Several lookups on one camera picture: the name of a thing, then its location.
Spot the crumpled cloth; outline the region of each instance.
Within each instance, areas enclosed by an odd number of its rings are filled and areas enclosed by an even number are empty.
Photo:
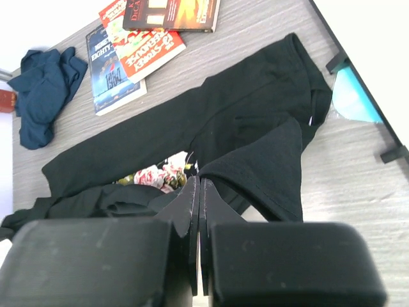
[[[54,138],[54,121],[77,92],[88,64],[75,57],[75,48],[30,50],[21,60],[21,74],[8,81],[19,94],[20,143],[27,149],[46,146]]]

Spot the light blue plastic object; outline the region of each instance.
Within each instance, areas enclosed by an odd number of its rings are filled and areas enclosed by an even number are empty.
[[[332,103],[337,112],[349,120],[382,122],[350,67],[346,67],[337,73],[332,91]]]

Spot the wood grain surface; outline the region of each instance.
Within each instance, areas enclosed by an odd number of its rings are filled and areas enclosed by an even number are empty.
[[[85,35],[98,24],[96,20],[56,48],[63,51],[75,46],[78,57],[87,59]],[[187,49],[146,79],[148,94],[144,97],[102,117],[95,116],[87,72],[75,98],[56,121],[54,140],[35,151],[20,146],[20,119],[14,118],[14,209],[30,208],[37,197],[49,196],[41,168],[57,154],[200,86],[206,77],[290,32],[300,37],[332,86],[334,76],[327,73],[325,64],[337,49],[308,0],[222,0],[216,32],[183,33]],[[378,158],[392,146],[383,125],[349,121],[331,109],[302,156],[302,202],[306,221],[340,221],[356,227],[387,287],[388,306],[409,306],[409,166],[403,161],[384,165]],[[254,209],[244,216],[261,219]],[[194,306],[207,306],[207,298],[196,297]]]

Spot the book cover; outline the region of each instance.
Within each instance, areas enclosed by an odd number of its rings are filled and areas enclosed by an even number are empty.
[[[0,112],[11,113],[14,111],[16,94],[12,91],[0,90]]]
[[[219,6],[220,0],[128,0],[123,28],[214,32]]]
[[[183,51],[186,46],[177,32],[126,31],[122,28],[127,0],[115,0],[100,12],[127,77],[134,83]]]
[[[86,36],[96,115],[111,112],[146,94],[145,80],[133,83],[109,41],[103,25]]]

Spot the red object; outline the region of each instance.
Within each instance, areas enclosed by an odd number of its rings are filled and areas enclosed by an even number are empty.
[[[100,19],[123,69],[133,83],[144,79],[186,48],[174,31],[125,31],[122,20],[127,0],[115,0]]]
[[[13,112],[16,99],[16,95],[12,91],[0,90],[0,112]]]

